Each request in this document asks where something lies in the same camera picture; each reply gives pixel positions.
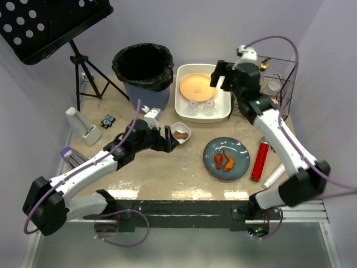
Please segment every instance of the black metal bar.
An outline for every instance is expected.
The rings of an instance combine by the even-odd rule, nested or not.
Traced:
[[[87,66],[85,65],[85,63],[82,63],[81,66],[82,66],[82,68],[84,70],[85,75],[87,76],[87,78],[89,80],[89,83],[90,83],[91,87],[93,88],[95,94],[97,95],[98,99],[101,99],[100,92],[99,92],[99,90],[97,88],[97,85],[95,85],[94,80],[91,77],[91,73],[88,70]]]
[[[115,87],[127,100],[129,100],[128,95],[126,95],[117,85],[115,85],[105,74],[103,74],[93,63],[89,60],[86,61],[94,70],[96,70],[108,83],[110,83],[113,87]]]
[[[97,97],[96,95],[88,94],[88,93],[79,93],[79,94],[80,94],[80,95],[83,95],[83,96],[88,96],[88,97],[94,97],[94,98]]]
[[[107,91],[107,88],[108,88],[109,85],[110,85],[110,83],[107,82],[107,84],[105,85],[105,87],[104,87],[104,89],[103,89],[103,91],[102,91],[102,93],[100,95],[101,97],[103,97],[103,95],[104,95],[105,91]]]
[[[79,72],[78,72],[78,64],[75,65],[76,69],[76,97],[77,97],[77,110],[80,111],[80,92],[79,92]]]
[[[73,40],[69,41],[69,44],[76,56],[80,56],[79,50]]]
[[[113,211],[135,209],[143,213],[152,228],[225,228],[245,231],[246,200],[116,200]],[[271,219],[279,219],[279,213],[269,210]],[[263,220],[266,212],[256,219]],[[91,215],[85,219],[103,219]],[[128,212],[120,214],[119,232],[134,232],[137,227],[146,227],[140,215]]]

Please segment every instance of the gray plate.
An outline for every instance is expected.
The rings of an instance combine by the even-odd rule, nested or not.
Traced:
[[[223,150],[234,159],[234,166],[231,170],[225,171],[223,166],[227,162],[227,157]],[[223,155],[222,167],[217,169],[214,160],[216,154]],[[247,148],[234,138],[219,137],[211,140],[203,152],[203,162],[210,174],[218,179],[235,180],[242,177],[249,168],[250,157]]]

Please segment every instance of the red lighter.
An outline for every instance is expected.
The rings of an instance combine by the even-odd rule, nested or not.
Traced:
[[[260,182],[260,177],[262,176],[264,163],[266,162],[267,154],[269,151],[269,142],[265,137],[260,140],[260,146],[255,160],[252,176],[250,179],[255,182]]]

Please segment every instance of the trash can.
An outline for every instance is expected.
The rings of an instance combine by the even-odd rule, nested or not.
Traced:
[[[129,46],[117,53],[112,63],[135,107],[138,99],[149,108],[166,107],[173,81],[172,55],[167,47],[152,43]]]

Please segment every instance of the white wall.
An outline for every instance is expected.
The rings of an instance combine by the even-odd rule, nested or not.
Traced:
[[[79,50],[105,73],[122,48],[154,42],[167,46],[175,68],[188,63],[235,60],[239,45],[267,35],[300,43],[323,0],[122,0],[114,13],[75,39]],[[255,46],[260,55],[289,59],[280,41]]]
[[[297,137],[331,177],[357,186],[357,20],[354,0],[325,0],[299,46],[301,63],[292,98]],[[327,193],[336,193],[329,185]],[[332,235],[344,268],[357,266],[357,197],[326,200]]]
[[[28,241],[22,205],[34,179],[56,175],[75,77],[66,46],[34,66],[2,38],[0,47],[0,266],[19,267]]]

